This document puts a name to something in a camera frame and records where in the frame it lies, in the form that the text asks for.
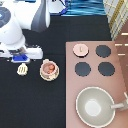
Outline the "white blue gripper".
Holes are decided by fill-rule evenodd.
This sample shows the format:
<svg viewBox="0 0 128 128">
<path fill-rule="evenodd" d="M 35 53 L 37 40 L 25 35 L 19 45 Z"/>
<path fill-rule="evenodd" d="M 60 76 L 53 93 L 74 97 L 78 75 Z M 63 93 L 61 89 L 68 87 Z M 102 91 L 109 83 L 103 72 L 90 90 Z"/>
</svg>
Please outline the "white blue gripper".
<svg viewBox="0 0 128 128">
<path fill-rule="evenodd" d="M 0 45 L 0 58 L 11 59 L 12 63 L 29 63 L 31 60 L 39 60 L 43 58 L 41 48 L 26 47 L 7 47 Z"/>
</svg>

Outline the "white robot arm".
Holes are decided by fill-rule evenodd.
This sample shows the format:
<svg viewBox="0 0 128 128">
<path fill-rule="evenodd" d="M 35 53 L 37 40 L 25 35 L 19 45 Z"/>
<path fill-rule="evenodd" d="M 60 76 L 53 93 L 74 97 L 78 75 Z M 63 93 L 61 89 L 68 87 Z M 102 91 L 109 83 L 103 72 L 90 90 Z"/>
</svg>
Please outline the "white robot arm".
<svg viewBox="0 0 128 128">
<path fill-rule="evenodd" d="M 0 58 L 13 63 L 42 59 L 40 47 L 27 47 L 22 30 L 42 32 L 50 25 L 47 0 L 0 0 Z"/>
</svg>

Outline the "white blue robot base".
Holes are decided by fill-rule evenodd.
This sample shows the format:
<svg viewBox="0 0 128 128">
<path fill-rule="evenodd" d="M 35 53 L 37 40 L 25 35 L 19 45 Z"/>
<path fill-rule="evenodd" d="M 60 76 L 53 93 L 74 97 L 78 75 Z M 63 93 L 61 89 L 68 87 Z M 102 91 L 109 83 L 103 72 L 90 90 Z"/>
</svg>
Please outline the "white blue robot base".
<svg viewBox="0 0 128 128">
<path fill-rule="evenodd" d="M 50 0 L 49 11 L 51 15 L 63 15 L 68 8 L 68 0 Z"/>
</svg>

